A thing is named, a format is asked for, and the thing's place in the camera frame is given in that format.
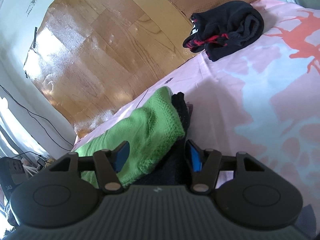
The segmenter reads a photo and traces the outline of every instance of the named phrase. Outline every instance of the white wall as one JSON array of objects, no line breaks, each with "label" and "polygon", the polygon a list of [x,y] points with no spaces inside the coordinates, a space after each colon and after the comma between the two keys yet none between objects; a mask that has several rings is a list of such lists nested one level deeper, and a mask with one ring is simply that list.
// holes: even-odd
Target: white wall
[{"label": "white wall", "polygon": [[[33,41],[34,29],[40,26],[47,8],[53,2],[53,0],[36,0],[32,4],[31,1],[4,0],[0,9],[0,84],[30,111],[49,119],[62,136],[73,143],[76,137],[73,127],[26,78],[23,70],[23,64]],[[7,98],[11,112],[50,155],[57,158],[66,153],[55,145],[27,111],[16,105],[1,88],[0,96]],[[71,146],[61,139],[46,121],[39,121],[55,141],[64,148],[71,149]]]}]

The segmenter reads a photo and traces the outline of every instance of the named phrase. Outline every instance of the white curtain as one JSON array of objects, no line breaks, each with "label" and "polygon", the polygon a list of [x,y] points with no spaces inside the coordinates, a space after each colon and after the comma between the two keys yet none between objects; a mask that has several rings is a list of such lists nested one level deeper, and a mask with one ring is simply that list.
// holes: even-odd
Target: white curtain
[{"label": "white curtain", "polygon": [[[0,97],[0,157],[14,157],[28,151],[48,156],[8,109],[7,99]],[[37,159],[33,153],[26,155],[33,162]]]}]

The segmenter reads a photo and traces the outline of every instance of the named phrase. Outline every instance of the green towel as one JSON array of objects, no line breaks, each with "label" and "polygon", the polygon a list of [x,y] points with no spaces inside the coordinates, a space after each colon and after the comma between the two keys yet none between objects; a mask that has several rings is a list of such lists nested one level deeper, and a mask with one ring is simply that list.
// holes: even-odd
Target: green towel
[{"label": "green towel", "polygon": [[[171,96],[168,87],[159,88],[129,117],[75,151],[79,156],[92,156],[96,151],[114,150],[123,141],[128,141],[130,154],[117,174],[121,184],[127,187],[149,174],[172,145],[185,135],[179,115],[171,103]],[[94,171],[83,172],[81,178],[98,188]]]}]

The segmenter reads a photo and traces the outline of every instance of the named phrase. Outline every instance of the wood panel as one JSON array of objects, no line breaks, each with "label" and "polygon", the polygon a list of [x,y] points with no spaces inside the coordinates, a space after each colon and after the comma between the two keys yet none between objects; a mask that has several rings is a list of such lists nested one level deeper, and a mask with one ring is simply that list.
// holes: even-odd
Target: wood panel
[{"label": "wood panel", "polygon": [[169,0],[55,0],[25,70],[83,137],[191,58],[190,30]]}]

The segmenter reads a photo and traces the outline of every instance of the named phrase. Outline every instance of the pink bed sheet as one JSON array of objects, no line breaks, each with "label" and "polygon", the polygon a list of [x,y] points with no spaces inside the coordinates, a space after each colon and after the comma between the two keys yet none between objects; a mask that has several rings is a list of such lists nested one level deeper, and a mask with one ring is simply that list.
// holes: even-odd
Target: pink bed sheet
[{"label": "pink bed sheet", "polygon": [[320,224],[320,11],[260,0],[252,45],[211,62],[195,56],[75,144],[128,117],[162,86],[193,104],[188,138],[226,155],[246,151],[302,193]]}]

